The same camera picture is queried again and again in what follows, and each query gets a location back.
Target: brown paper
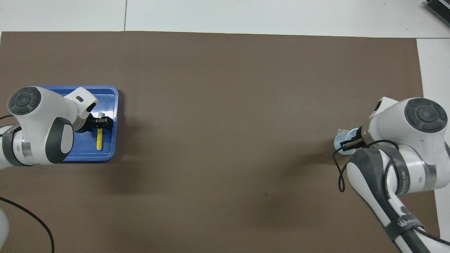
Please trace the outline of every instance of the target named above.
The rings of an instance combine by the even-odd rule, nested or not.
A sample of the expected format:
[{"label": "brown paper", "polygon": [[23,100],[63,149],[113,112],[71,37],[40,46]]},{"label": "brown paper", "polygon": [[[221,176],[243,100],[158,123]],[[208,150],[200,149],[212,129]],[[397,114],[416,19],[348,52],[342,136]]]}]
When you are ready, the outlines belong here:
[{"label": "brown paper", "polygon": [[[382,96],[422,96],[415,39],[3,32],[0,113],[33,85],[120,91],[108,163],[0,171],[0,195],[47,223],[56,252],[396,252],[350,184],[339,192],[333,138]],[[403,200],[438,235],[433,192]],[[0,207],[4,252],[50,251]]]}]

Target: blue tray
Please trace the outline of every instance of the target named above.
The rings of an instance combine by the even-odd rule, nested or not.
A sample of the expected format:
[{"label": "blue tray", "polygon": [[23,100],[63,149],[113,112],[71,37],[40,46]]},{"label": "blue tray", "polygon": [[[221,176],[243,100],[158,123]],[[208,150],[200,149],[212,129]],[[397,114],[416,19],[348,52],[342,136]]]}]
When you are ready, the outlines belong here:
[{"label": "blue tray", "polygon": [[81,86],[39,86],[52,90],[65,96],[78,87],[83,87],[92,93],[99,103],[92,110],[94,117],[99,116],[99,112],[110,117],[114,121],[112,129],[103,129],[102,150],[97,150],[97,131],[74,133],[73,148],[64,162],[104,162],[113,157],[116,150],[117,132],[117,106],[119,92],[110,85],[81,85]]}]

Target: white table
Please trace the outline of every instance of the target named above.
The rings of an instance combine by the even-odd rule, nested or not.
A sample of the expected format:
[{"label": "white table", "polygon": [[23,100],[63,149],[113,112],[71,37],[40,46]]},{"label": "white table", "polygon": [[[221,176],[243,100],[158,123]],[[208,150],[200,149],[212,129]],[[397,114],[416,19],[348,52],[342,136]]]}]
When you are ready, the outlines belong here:
[{"label": "white table", "polygon": [[[424,0],[0,0],[1,31],[171,31],[417,38],[423,94],[450,112],[450,27]],[[446,136],[450,143],[450,134]],[[450,240],[450,186],[435,191]]]}]

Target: yellow stick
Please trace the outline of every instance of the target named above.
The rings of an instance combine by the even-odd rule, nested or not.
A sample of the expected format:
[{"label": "yellow stick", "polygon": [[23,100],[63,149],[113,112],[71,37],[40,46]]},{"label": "yellow stick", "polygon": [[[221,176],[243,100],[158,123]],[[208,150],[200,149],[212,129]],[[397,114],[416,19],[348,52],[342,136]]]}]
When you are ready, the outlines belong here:
[{"label": "yellow stick", "polygon": [[[99,118],[105,116],[104,113],[99,113]],[[99,128],[97,129],[97,150],[102,150],[102,143],[103,143],[103,129]]]}]

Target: gray band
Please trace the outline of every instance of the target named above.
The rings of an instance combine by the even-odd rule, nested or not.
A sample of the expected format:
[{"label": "gray band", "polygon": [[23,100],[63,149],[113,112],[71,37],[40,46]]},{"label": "gray band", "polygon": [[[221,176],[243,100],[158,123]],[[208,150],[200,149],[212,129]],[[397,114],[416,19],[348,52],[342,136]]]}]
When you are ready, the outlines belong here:
[{"label": "gray band", "polygon": [[367,121],[364,125],[361,126],[361,137],[363,138],[363,141],[367,144],[375,141],[372,138],[372,136],[370,135],[370,130],[369,130],[369,125],[370,125],[371,120],[372,120],[372,118],[370,118],[369,121]]},{"label": "gray band", "polygon": [[425,171],[425,185],[423,186],[423,190],[434,189],[437,181],[436,165],[429,165],[423,162],[423,170]]},{"label": "gray band", "polygon": [[389,240],[394,241],[395,238],[399,237],[404,232],[418,226],[423,227],[422,223],[416,218],[416,216],[412,214],[405,214],[384,227],[384,231],[389,237]]},{"label": "gray band", "polygon": [[73,140],[73,128],[70,121],[63,117],[56,117],[53,121],[52,127],[50,128],[47,140],[45,141],[45,154],[51,163],[60,163],[67,157],[67,155],[69,155],[70,151],[68,153],[63,153],[61,151],[61,141],[63,138],[63,130],[65,125],[70,126]]},{"label": "gray band", "polygon": [[6,160],[14,166],[31,166],[19,162],[19,160],[17,160],[16,156],[14,155],[14,148],[13,148],[14,133],[16,133],[21,129],[22,128],[20,127],[20,125],[14,125],[3,133],[2,139],[3,155],[5,156]]},{"label": "gray band", "polygon": [[397,196],[405,195],[410,189],[410,172],[408,170],[408,167],[406,166],[406,162],[403,159],[403,156],[400,154],[400,151],[392,147],[383,146],[379,147],[379,149],[383,150],[383,152],[385,152],[394,161],[394,168],[398,180],[397,190],[395,194]]}]

